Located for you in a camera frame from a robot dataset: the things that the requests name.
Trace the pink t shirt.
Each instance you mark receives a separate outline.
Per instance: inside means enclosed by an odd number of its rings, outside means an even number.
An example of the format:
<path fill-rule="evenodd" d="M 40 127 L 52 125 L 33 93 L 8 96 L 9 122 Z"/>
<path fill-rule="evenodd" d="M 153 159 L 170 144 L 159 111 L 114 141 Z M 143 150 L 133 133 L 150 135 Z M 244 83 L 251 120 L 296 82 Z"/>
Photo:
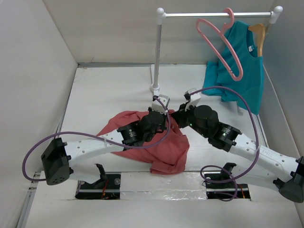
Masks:
<path fill-rule="evenodd" d="M 119 127 L 139 121 L 147 114 L 147 111 L 121 112 L 110 119 L 108 124 L 97 135 L 105 135 Z M 183 172 L 190 144 L 187 136 L 180 131 L 176 121 L 172 117 L 170 120 L 171 129 L 169 135 L 158 145 L 147 149 L 128 149 L 114 152 L 114 154 L 127 159 L 150 163 L 150 172 L 152 174 L 173 175 Z"/>

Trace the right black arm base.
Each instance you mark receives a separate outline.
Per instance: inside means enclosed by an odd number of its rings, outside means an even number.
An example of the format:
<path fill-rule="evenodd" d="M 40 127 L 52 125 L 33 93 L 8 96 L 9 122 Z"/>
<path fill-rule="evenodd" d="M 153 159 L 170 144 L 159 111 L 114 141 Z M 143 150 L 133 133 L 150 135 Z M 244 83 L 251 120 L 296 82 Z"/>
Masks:
<path fill-rule="evenodd" d="M 234 175 L 232 176 L 234 167 L 236 167 L 235 163 L 228 162 L 217 171 L 206 171 L 206 168 L 200 170 L 200 175 L 205 178 L 202 186 L 206 187 L 208 200 L 231 201 L 233 196 L 235 196 L 234 199 L 250 199 L 247 184 L 234 183 L 233 181 L 223 183 L 223 181 L 234 177 Z"/>

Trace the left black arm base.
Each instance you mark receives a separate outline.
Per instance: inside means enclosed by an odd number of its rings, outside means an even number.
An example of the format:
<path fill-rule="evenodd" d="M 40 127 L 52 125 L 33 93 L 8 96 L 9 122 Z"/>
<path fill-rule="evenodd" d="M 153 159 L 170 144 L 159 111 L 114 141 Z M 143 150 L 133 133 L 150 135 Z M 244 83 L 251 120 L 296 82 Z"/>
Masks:
<path fill-rule="evenodd" d="M 106 173 L 101 164 L 96 164 L 99 170 L 99 179 L 93 183 L 79 181 L 76 190 L 76 199 L 80 200 L 119 200 L 121 173 Z"/>

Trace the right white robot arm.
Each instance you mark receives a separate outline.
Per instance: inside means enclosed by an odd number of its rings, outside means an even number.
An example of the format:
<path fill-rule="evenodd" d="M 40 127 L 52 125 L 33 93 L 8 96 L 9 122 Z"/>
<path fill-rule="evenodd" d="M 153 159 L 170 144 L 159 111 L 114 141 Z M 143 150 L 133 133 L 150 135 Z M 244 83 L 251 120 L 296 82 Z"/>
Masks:
<path fill-rule="evenodd" d="M 190 106 L 185 110 L 182 104 L 172 114 L 180 128 L 189 126 L 206 138 L 213 147 L 241 156 L 253 165 L 262 167 L 264 173 L 256 176 L 263 186 L 278 190 L 286 199 L 304 201 L 304 159 L 282 155 L 267 147 L 258 145 L 239 129 L 219 121 L 218 114 L 207 105 Z"/>

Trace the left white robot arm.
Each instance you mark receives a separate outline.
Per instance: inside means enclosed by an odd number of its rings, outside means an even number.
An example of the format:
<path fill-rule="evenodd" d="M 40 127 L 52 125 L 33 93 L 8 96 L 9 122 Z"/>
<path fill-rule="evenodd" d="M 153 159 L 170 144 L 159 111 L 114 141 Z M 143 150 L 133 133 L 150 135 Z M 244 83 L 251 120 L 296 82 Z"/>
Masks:
<path fill-rule="evenodd" d="M 73 179 L 89 183 L 95 189 L 104 187 L 108 177 L 103 166 L 94 162 L 93 168 L 87 170 L 83 162 L 102 154 L 142 147 L 166 129 L 168 119 L 167 111 L 150 109 L 141 120 L 101 135 L 100 139 L 74 142 L 53 139 L 41 156 L 47 185 L 58 185 Z"/>

